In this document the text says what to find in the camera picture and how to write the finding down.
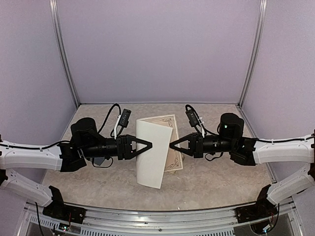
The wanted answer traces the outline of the beige lined letter paper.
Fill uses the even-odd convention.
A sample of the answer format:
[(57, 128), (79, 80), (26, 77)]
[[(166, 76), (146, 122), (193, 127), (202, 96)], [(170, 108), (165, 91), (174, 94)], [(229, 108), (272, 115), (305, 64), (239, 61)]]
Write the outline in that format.
[(183, 155), (169, 147), (171, 142), (179, 139), (175, 115), (137, 119), (136, 138), (153, 145), (136, 157), (137, 183), (160, 189), (167, 171), (183, 169)]

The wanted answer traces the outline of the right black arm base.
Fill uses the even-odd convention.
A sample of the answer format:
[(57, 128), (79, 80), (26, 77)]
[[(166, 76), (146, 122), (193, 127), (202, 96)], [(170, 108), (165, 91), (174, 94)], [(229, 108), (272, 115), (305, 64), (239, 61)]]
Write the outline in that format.
[(235, 214), (238, 223), (250, 222), (278, 214), (276, 204), (267, 200), (267, 192), (271, 187), (270, 184), (263, 187), (254, 204), (237, 207)]

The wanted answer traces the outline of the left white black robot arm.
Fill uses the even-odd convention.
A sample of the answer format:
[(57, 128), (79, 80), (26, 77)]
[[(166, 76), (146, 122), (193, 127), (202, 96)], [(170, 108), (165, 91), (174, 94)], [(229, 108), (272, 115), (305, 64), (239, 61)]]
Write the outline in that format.
[(0, 188), (34, 201), (59, 219), (69, 214), (60, 190), (43, 186), (15, 171), (16, 168), (75, 172), (87, 165), (87, 159), (116, 157), (131, 160), (152, 148), (152, 143), (131, 135), (105, 138), (100, 135), (93, 118), (82, 118), (71, 126), (69, 141), (48, 146), (0, 142)]

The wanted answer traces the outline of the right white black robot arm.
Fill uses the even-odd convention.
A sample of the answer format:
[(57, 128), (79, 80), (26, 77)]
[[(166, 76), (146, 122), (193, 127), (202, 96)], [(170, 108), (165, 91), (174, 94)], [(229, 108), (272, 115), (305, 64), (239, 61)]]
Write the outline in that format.
[(242, 166), (255, 166), (270, 162), (303, 162), (305, 166), (275, 184), (260, 191), (252, 214), (262, 218), (271, 205), (300, 193), (315, 184), (315, 136), (287, 140), (260, 140), (243, 136), (244, 120), (234, 113), (220, 117), (219, 133), (204, 135), (191, 133), (170, 143), (170, 148), (194, 158), (206, 154), (229, 153), (230, 159)]

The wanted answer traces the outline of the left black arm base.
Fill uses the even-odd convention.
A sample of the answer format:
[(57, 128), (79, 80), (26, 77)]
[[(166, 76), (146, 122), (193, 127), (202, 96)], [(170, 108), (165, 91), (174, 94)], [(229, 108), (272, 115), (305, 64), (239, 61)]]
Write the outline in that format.
[(44, 207), (42, 213), (55, 219), (67, 221), (68, 223), (82, 224), (86, 215), (86, 209), (65, 204), (58, 188), (50, 185), (49, 189), (52, 193), (52, 202)]

